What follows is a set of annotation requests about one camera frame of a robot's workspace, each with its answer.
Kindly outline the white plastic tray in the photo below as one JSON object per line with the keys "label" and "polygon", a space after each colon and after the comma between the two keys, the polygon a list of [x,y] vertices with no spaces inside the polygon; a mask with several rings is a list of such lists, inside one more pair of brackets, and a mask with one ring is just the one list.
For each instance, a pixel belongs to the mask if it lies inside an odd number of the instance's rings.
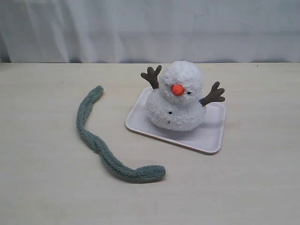
{"label": "white plastic tray", "polygon": [[203,154],[213,155],[221,150],[224,136],[226,108],[221,103],[207,105],[204,122],[191,131],[171,131],[155,126],[146,116],[146,99],[152,88],[142,90],[129,112],[125,126],[140,135],[181,146]]}

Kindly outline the white plush snowman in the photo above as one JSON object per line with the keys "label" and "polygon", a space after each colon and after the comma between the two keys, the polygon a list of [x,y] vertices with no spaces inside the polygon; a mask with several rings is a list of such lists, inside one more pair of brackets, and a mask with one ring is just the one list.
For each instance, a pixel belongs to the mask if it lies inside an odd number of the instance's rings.
{"label": "white plush snowman", "polygon": [[202,96],[203,75],[190,61],[175,61],[165,69],[161,65],[147,67],[140,76],[152,88],[145,102],[146,115],[159,128],[193,130],[203,123],[208,104],[225,100],[225,89],[220,87],[219,81]]}

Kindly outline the green fuzzy scarf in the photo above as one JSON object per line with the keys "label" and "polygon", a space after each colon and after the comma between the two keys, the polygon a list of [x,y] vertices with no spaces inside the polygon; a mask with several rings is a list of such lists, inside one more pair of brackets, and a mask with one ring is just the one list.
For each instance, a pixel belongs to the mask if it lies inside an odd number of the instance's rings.
{"label": "green fuzzy scarf", "polygon": [[99,155],[105,169],[114,177],[130,183],[152,183],[161,181],[166,174],[162,165],[146,165],[132,169],[119,161],[111,152],[107,144],[99,136],[85,128],[85,123],[94,104],[103,95],[101,85],[93,88],[79,104],[76,114],[76,130],[82,141]]}

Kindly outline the white backdrop curtain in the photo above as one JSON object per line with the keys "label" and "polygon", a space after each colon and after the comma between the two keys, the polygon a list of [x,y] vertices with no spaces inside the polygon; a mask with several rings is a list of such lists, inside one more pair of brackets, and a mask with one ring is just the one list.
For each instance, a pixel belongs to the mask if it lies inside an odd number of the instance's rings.
{"label": "white backdrop curtain", "polygon": [[299,62],[297,0],[3,0],[0,60]]}

